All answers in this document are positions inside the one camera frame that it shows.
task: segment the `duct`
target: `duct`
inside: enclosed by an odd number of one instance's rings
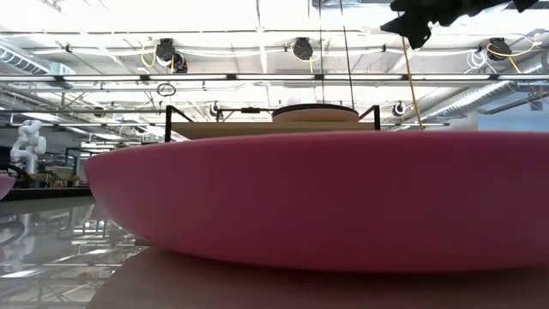
[[[549,51],[542,53],[518,64],[524,74],[548,74],[549,73]],[[514,69],[509,69],[505,74],[515,74]],[[433,108],[422,112],[423,120],[433,119],[439,116],[448,117],[463,115],[474,111],[484,104],[492,102],[495,98],[513,94],[519,90],[519,85],[513,81],[495,82],[481,88],[470,88],[464,90]],[[410,118],[406,123],[415,122]]]
[[[0,93],[0,105],[4,105],[8,108],[11,108],[11,109],[14,109],[14,108],[20,108],[22,109],[23,111],[28,111],[28,112],[38,112],[38,111],[42,111],[43,109],[40,107],[40,106],[50,106],[50,107],[53,107],[53,108],[58,108],[57,105],[55,105],[53,102],[49,101],[49,100],[46,100],[46,99],[43,99],[43,98],[40,98],[38,96],[32,96],[32,95],[29,95],[29,94],[26,94],[24,92],[22,92],[21,90],[18,90],[18,89],[15,89],[15,88],[12,88],[10,86],[7,86],[7,85],[3,85],[0,83],[0,89],[3,89],[5,90],[3,93]],[[65,122],[67,123],[70,123],[72,122],[72,120],[74,120],[74,118],[79,118],[82,122],[90,122],[88,118],[84,118],[82,117],[81,115],[77,115],[77,114],[72,114],[71,118],[67,118],[67,117],[63,117],[63,116],[58,116],[61,120],[64,120]],[[73,129],[72,131],[75,131],[75,128],[67,128],[67,130],[71,130]],[[86,133],[86,134],[94,134],[94,132],[92,131],[78,131],[80,133]],[[128,138],[135,138],[134,136],[132,135],[128,135],[128,134],[123,134],[124,137],[128,137]]]
[[[23,50],[5,42],[0,44],[0,61],[11,64],[33,75],[44,75],[50,72],[50,65],[48,63],[32,56],[27,56]]]
[[[29,55],[21,48],[15,47],[5,42],[0,43],[0,61],[11,65],[19,70],[27,72],[30,75],[74,75],[75,71],[64,64],[55,63],[38,59]],[[71,88],[73,85],[69,82],[52,82],[52,86]]]

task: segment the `pink object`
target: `pink object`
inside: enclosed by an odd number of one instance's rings
[[[87,162],[98,203],[182,253],[311,270],[549,262],[549,134],[316,133],[128,148]]]
[[[14,186],[15,179],[7,176],[0,176],[0,200],[3,199]]]

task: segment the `black object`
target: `black object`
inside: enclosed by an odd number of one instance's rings
[[[160,39],[160,43],[156,46],[156,57],[168,62],[172,61],[172,55],[175,53],[173,39]]]
[[[504,54],[504,55],[510,55],[513,51],[511,48],[505,43],[504,38],[491,38],[490,39],[490,48],[488,49],[488,57],[491,60],[494,61],[504,61],[508,57],[505,56],[498,56],[492,52]]]
[[[406,107],[402,102],[399,101],[398,103],[393,105],[393,111],[392,111],[393,116],[401,117],[402,115],[404,115],[405,111],[406,111]]]
[[[94,107],[94,111],[104,111],[104,110],[105,110],[105,108],[103,108],[103,107]],[[97,117],[97,118],[103,118],[105,116],[105,114],[104,113],[96,113],[96,114],[94,114],[94,116]]]
[[[381,130],[381,108],[379,106],[372,106],[360,115],[359,119],[362,120],[368,116],[371,112],[374,112],[374,130]]]
[[[381,26],[383,31],[407,37],[413,49],[422,47],[431,37],[429,22],[450,26],[462,15],[475,16],[484,9],[507,3],[509,0],[395,0],[391,9],[404,12]],[[539,0],[514,0],[519,13]]]
[[[297,104],[292,106],[284,106],[276,111],[273,112],[273,117],[276,117],[277,115],[280,115],[285,112],[293,112],[293,111],[302,111],[307,109],[335,109],[338,111],[345,111],[345,112],[352,112],[355,114],[359,114],[357,111],[353,110],[350,107],[346,106],[337,106],[333,104],[318,104],[318,103],[311,103],[311,104]]]
[[[185,118],[185,120],[189,122],[194,122],[191,118],[189,118],[187,115],[185,115],[184,112],[179,111],[174,106],[166,106],[166,131],[164,133],[164,142],[171,142],[172,141],[172,113],[176,112],[181,117]]]
[[[160,43],[156,46],[156,57],[164,62],[173,61],[174,73],[185,74],[189,71],[187,60],[182,54],[176,52],[173,39],[160,39]]]
[[[311,60],[313,50],[309,39],[298,38],[293,45],[293,54],[303,61]]]

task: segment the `light fixture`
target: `light fixture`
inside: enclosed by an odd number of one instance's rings
[[[53,76],[0,76],[0,82],[54,82]]]
[[[111,141],[117,141],[117,140],[123,139],[122,137],[120,137],[118,135],[109,134],[109,133],[94,133],[94,135],[99,137],[99,138],[108,139],[108,140],[111,140]]]
[[[238,74],[239,80],[254,81],[306,81],[314,80],[314,74]]]
[[[403,75],[400,74],[351,74],[351,79],[354,81],[395,81],[401,80]],[[326,80],[349,80],[349,74],[327,74],[324,76]]]
[[[487,80],[490,78],[488,74],[432,74],[432,75],[413,75],[412,79],[423,81],[471,81],[471,80]]]
[[[58,124],[59,126],[69,126],[69,127],[93,127],[101,126],[103,124]]]
[[[401,117],[404,115],[405,112],[406,112],[406,106],[404,105],[404,103],[402,103],[402,101],[399,101],[398,103],[393,105],[393,110],[392,110],[393,116]]]
[[[131,82],[140,81],[140,76],[63,76],[66,82]]]
[[[65,121],[65,119],[63,118],[53,116],[51,114],[42,113],[42,112],[24,112],[22,115],[30,118],[53,122],[53,123]]]
[[[549,75],[541,74],[512,74],[512,75],[501,75],[499,76],[500,80],[506,81],[525,81],[525,80],[546,80],[549,79]]]
[[[419,124],[381,124],[381,126],[385,127],[419,127]],[[423,124],[424,127],[427,126],[449,126],[449,124]]]
[[[149,76],[151,81],[206,81],[206,80],[226,80],[224,74],[185,74],[185,75],[153,75]]]
[[[89,134],[89,132],[86,132],[86,131],[78,129],[78,128],[67,127],[67,130],[71,130],[71,131],[73,131],[75,133],[79,133],[79,134]]]

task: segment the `white robot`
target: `white robot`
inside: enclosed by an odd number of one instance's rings
[[[9,152],[12,162],[15,164],[21,164],[21,160],[26,162],[25,172],[29,174],[36,173],[38,155],[45,153],[45,137],[40,136],[40,128],[42,128],[42,123],[39,120],[23,122],[23,126],[19,128],[17,141]],[[26,143],[28,146],[25,150],[20,150]]]

